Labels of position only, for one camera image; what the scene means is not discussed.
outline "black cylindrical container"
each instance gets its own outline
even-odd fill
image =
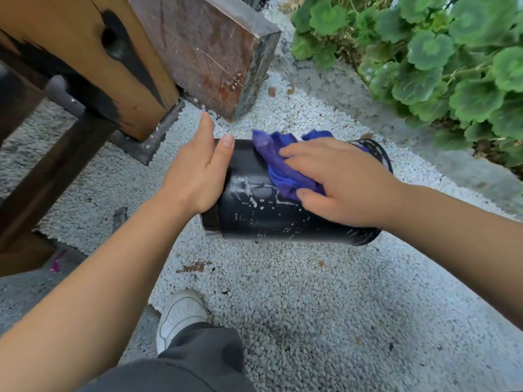
[[[366,148],[392,173],[385,150],[374,140],[351,142]],[[348,243],[372,242],[377,228],[355,228],[332,223],[305,210],[298,201],[282,198],[272,183],[267,163],[251,140],[237,139],[226,184],[218,202],[201,214],[208,234],[252,240],[294,240]]]

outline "gray pants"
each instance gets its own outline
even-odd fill
[[[80,392],[256,392],[244,374],[236,330],[201,322],[187,326],[156,359],[109,370]]]

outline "shrub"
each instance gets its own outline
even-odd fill
[[[291,53],[345,57],[373,97],[435,145],[523,165],[523,11],[517,0],[305,0]]]

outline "shoe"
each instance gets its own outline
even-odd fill
[[[165,351],[181,330],[193,323],[208,322],[209,314],[191,290],[175,293],[167,302],[156,332],[156,350]]]

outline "purple rag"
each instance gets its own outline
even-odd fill
[[[318,137],[333,137],[329,131],[312,130],[302,136],[303,140],[312,140]],[[285,163],[285,158],[279,154],[281,148],[297,143],[297,138],[292,134],[274,132],[269,135],[264,131],[253,130],[253,145],[269,166],[269,177],[285,198],[296,201],[298,188],[308,188],[318,194],[325,195],[323,186],[317,181],[302,175]]]

